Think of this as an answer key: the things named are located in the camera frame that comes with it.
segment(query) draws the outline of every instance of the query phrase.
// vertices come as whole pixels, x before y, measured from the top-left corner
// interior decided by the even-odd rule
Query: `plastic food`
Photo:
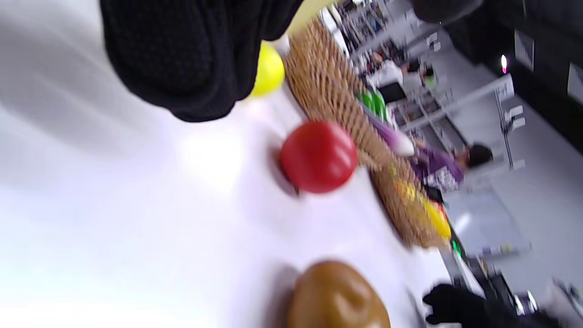
[[[298,189],[327,193],[350,179],[358,165],[358,151],[352,137],[339,125],[308,122],[284,142],[280,162]]]
[[[297,281],[288,328],[390,328],[385,306],[371,285],[351,267],[322,262]]]
[[[381,121],[387,121],[387,105],[385,105],[385,100],[382,98],[382,95],[379,92],[375,92],[372,94],[373,97],[373,106],[374,106],[374,113],[381,119]]]
[[[373,96],[371,95],[370,92],[365,91],[362,94],[360,94],[360,100],[363,102],[365,106],[374,111]]]
[[[392,127],[382,122],[372,113],[370,109],[365,107],[363,110],[368,116],[368,121],[397,156],[410,157],[415,155],[415,146],[409,137],[398,130],[393,130]]]
[[[268,43],[262,42],[259,63],[252,97],[263,96],[279,88],[286,77],[286,71],[279,53]]]
[[[429,217],[431,218],[431,222],[435,226],[437,233],[443,238],[451,239],[451,228],[443,214],[430,200],[425,198],[423,202],[425,203],[425,209],[429,213]]]

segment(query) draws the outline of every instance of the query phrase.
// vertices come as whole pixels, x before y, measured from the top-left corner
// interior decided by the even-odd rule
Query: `light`
[[[506,56],[502,55],[500,63],[502,64],[502,73],[506,74],[508,72],[508,60],[506,59]]]

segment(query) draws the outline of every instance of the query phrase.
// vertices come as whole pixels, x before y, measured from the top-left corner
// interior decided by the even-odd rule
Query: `white table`
[[[286,88],[182,123],[121,85],[97,1],[0,2],[0,326],[277,327],[297,274],[357,268],[393,327],[449,276],[406,250],[367,172],[295,198],[272,154],[302,121]]]

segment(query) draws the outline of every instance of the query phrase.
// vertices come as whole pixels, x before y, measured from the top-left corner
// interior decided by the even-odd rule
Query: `wicker basket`
[[[383,206],[404,243],[443,245],[423,204],[409,199],[400,187],[405,182],[425,194],[410,164],[397,158],[368,122],[354,97],[364,85],[319,21],[291,37],[285,66],[290,89],[308,118],[334,121],[352,136],[360,163],[372,171]]]
[[[371,178],[393,227],[406,246],[446,246],[446,240],[437,233],[422,200],[410,194],[394,168],[371,172]]]

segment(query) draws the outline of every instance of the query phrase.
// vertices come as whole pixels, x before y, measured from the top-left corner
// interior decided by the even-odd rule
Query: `toy tomato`
[[[308,122],[289,135],[279,159],[298,189],[320,194],[350,179],[358,165],[358,151],[352,137],[339,125]]]

